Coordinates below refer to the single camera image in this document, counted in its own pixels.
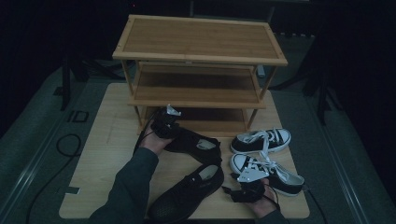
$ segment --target white shoelace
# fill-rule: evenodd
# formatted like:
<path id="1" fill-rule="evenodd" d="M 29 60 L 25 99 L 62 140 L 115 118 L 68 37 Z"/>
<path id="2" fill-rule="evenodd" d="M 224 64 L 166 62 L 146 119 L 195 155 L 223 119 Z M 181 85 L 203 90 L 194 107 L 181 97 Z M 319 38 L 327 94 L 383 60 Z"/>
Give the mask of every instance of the white shoelace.
<path id="1" fill-rule="evenodd" d="M 255 132 L 254 134 L 249 134 L 249 133 L 243 133 L 243 134 L 240 134 L 239 136 L 238 136 L 238 139 L 241 141 L 241 142 L 244 142 L 244 143 L 247 143 L 247 144 L 249 144 L 249 143 L 252 143 L 252 142 L 255 142 L 256 140 L 258 140 L 258 139 L 260 139 L 260 138 L 262 138 L 262 139 L 267 139 L 268 141 L 274 141 L 274 138 L 275 138 L 275 140 L 276 140 L 276 142 L 277 143 L 279 143 L 279 134 L 278 134 L 278 132 L 276 131 L 276 128 L 273 128 L 273 133 L 274 134 L 268 134 L 268 132 L 267 131 L 265 131 L 265 130 L 260 130 L 260 131 L 257 131 L 257 132 Z M 262 148 L 265 148 L 265 140 L 263 141 L 263 146 L 262 146 Z"/>
<path id="2" fill-rule="evenodd" d="M 266 135 L 267 137 L 263 138 L 263 147 L 262 151 L 260 151 L 260 156 L 262 157 L 262 161 L 252 161 L 251 163 L 253 164 L 258 164 L 266 168 L 269 173 L 273 174 L 274 170 L 276 170 L 277 175 L 279 176 L 280 179 L 282 179 L 284 182 L 287 182 L 289 179 L 289 174 L 284 170 L 281 169 L 281 167 L 276 163 L 276 161 L 271 161 L 271 159 L 268 157 L 268 146 L 269 146 L 269 140 L 268 140 L 268 134 Z"/>
<path id="3" fill-rule="evenodd" d="M 239 140 L 244 142 L 244 143 L 252 143 L 255 142 L 257 139 L 262 138 L 262 151 L 260 151 L 260 155 L 262 157 L 262 161 L 250 161 L 249 163 L 251 164 L 257 164 L 263 166 L 265 170 L 267 170 L 269 173 L 273 174 L 274 170 L 276 170 L 277 175 L 279 178 L 281 178 L 284 182 L 286 182 L 289 178 L 289 174 L 281 169 L 279 165 L 276 163 L 276 161 L 271 161 L 271 159 L 268 157 L 268 147 L 270 144 L 270 141 L 273 141 L 274 138 L 276 139 L 277 142 L 279 142 L 279 136 L 276 131 L 276 129 L 273 129 L 274 134 L 268 134 L 268 132 L 264 130 L 257 131 L 254 134 L 241 134 L 239 137 Z"/>

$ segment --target shoe rack leg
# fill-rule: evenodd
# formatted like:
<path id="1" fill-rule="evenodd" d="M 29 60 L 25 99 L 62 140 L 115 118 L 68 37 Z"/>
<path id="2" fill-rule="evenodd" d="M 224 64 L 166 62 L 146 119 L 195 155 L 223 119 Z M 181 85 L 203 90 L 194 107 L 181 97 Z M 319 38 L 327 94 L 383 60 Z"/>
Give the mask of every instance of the shoe rack leg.
<path id="1" fill-rule="evenodd" d="M 129 92 L 131 93 L 131 95 L 134 95 L 134 88 L 133 88 L 134 83 L 131 80 L 131 74 L 129 73 L 128 64 L 126 60 L 121 60 L 121 64 L 122 64 L 122 69 L 124 70 L 126 83 L 128 84 Z"/>
<path id="2" fill-rule="evenodd" d="M 253 112 L 251 113 L 250 119 L 248 120 L 248 123 L 247 123 L 248 130 L 250 130 L 251 124 L 253 123 L 254 118 L 256 118 L 257 110 L 258 109 L 254 109 Z"/>
<path id="3" fill-rule="evenodd" d="M 254 75 L 257 75 L 257 69 L 259 68 L 259 66 L 258 65 L 254 65 L 253 66 L 253 74 Z"/>
<path id="4" fill-rule="evenodd" d="M 140 61 L 135 60 L 135 61 L 134 61 L 134 66 L 136 66 L 136 71 L 140 71 L 140 69 L 141 69 Z"/>
<path id="5" fill-rule="evenodd" d="M 139 108 L 137 108 L 137 106 L 134 106 L 134 112 L 136 112 L 137 120 L 139 121 L 140 127 L 143 127 L 143 121 L 142 118 L 140 117 Z"/>
<path id="6" fill-rule="evenodd" d="M 276 69 L 277 69 L 277 66 L 273 66 L 271 68 L 271 72 L 268 75 L 267 79 L 265 80 L 264 85 L 262 86 L 262 92 L 260 93 L 260 99 L 264 98 L 264 95 L 267 92 L 268 87 L 270 86 L 270 83 L 271 83 L 271 81 L 272 81 L 272 79 L 273 79 L 273 77 L 274 77 L 274 75 L 276 73 Z"/>

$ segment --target hand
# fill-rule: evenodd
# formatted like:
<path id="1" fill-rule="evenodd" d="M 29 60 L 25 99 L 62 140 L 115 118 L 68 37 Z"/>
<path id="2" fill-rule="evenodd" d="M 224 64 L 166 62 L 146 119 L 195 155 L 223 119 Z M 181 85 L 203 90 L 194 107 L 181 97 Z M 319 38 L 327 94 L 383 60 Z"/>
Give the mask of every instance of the hand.
<path id="1" fill-rule="evenodd" d="M 151 123 L 148 125 L 145 136 L 140 143 L 140 147 L 145 147 L 159 156 L 163 149 L 173 141 L 173 139 L 160 138 L 151 129 Z"/>
<path id="2" fill-rule="evenodd" d="M 274 200 L 274 194 L 271 192 L 270 188 L 268 188 L 270 181 L 266 178 L 263 178 L 262 183 L 264 184 L 265 188 L 264 195 Z M 264 197 L 255 203 L 246 203 L 246 205 L 256 214 L 258 218 L 265 217 L 276 210 L 274 203 L 270 202 Z"/>

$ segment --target shoe rack shelf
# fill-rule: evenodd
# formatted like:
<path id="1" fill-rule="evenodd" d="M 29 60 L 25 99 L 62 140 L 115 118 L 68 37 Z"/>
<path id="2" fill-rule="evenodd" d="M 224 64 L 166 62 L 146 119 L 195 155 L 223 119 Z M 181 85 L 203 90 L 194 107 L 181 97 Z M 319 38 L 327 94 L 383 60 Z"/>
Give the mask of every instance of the shoe rack shelf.
<path id="1" fill-rule="evenodd" d="M 113 58 L 122 62 L 140 127 L 170 104 L 182 113 L 180 125 L 213 136 L 248 131 L 265 109 L 276 68 L 287 65 L 265 22 L 137 15 L 129 17 Z M 133 78 L 127 60 L 135 60 Z M 262 88 L 259 64 L 273 66 Z"/>

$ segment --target sleeve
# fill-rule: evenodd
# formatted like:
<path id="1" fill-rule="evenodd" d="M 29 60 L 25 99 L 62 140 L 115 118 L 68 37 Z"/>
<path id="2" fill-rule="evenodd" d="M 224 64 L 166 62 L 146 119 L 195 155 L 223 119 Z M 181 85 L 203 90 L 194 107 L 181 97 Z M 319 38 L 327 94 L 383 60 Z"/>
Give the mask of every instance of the sleeve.
<path id="1" fill-rule="evenodd" d="M 116 175 L 105 205 L 90 216 L 90 223 L 143 223 L 149 200 L 149 181 L 158 156 L 139 148 Z"/>
<path id="2" fill-rule="evenodd" d="M 265 217 L 261 217 L 257 220 L 258 224 L 288 224 L 289 222 L 283 217 L 279 210 L 268 214 Z"/>

